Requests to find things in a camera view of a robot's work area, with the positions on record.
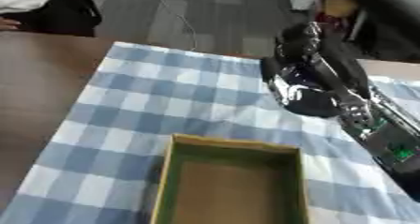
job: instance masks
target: wire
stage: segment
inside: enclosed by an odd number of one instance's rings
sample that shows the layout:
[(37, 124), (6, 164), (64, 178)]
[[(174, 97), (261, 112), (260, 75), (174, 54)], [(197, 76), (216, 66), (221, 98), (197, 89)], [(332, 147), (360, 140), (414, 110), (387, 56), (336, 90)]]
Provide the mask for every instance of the wire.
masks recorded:
[(194, 27), (192, 27), (192, 25), (188, 22), (188, 20), (184, 16), (174, 12), (166, 3), (165, 0), (160, 0), (160, 3), (168, 10), (169, 13), (178, 17), (184, 23), (184, 25), (189, 29), (191, 43), (192, 43), (192, 48), (190, 49), (190, 51), (194, 52), (197, 49), (197, 34), (194, 30)]
[(198, 47), (197, 33), (195, 32), (194, 27), (192, 27), (192, 25), (188, 22), (188, 20), (184, 16), (174, 12), (173, 9), (170, 8), (170, 6), (168, 5), (168, 3), (165, 0), (159, 0), (159, 1), (160, 1), (160, 4), (162, 4), (162, 6), (164, 6), (170, 14), (179, 18), (184, 23), (184, 25), (188, 28), (189, 33), (190, 33), (191, 43), (192, 43), (191, 44), (192, 47), (191, 47), (190, 51), (194, 52)]

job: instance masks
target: wooden table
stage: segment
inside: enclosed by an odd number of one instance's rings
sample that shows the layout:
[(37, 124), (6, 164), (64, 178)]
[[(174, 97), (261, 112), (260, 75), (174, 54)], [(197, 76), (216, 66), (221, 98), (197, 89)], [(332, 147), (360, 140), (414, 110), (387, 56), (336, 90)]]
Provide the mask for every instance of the wooden table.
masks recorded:
[(0, 32), (0, 213), (111, 45)]

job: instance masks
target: person's hand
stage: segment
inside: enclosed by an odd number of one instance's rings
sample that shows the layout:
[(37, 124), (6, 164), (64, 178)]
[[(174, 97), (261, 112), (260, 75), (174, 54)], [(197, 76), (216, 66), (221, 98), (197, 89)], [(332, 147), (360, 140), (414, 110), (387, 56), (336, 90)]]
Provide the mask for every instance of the person's hand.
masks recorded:
[(18, 30), (18, 25), (21, 23), (11, 19), (5, 19), (0, 17), (0, 31), (5, 30)]

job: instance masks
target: tablecloth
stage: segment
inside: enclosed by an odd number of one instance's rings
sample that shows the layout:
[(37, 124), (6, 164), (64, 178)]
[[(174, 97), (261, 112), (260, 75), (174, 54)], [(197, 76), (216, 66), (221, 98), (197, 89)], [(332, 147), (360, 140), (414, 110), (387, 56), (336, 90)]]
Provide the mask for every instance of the tablecloth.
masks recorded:
[[(371, 79), (420, 117), (420, 82)], [(311, 223), (420, 222), (336, 119), (280, 108), (257, 60), (117, 42), (0, 223), (147, 223), (174, 132), (301, 147)]]

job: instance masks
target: table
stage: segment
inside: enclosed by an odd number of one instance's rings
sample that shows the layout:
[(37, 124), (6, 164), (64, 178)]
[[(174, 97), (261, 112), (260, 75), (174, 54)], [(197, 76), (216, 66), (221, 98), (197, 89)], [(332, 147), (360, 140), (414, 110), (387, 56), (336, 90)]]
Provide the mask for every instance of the table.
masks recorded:
[[(420, 116), (419, 82), (374, 81)], [(147, 223), (174, 132), (301, 147), (314, 224), (420, 219), (334, 119), (282, 110), (258, 60), (115, 43), (0, 223)]]
[(0, 210), (111, 45), (96, 38), (0, 32)]

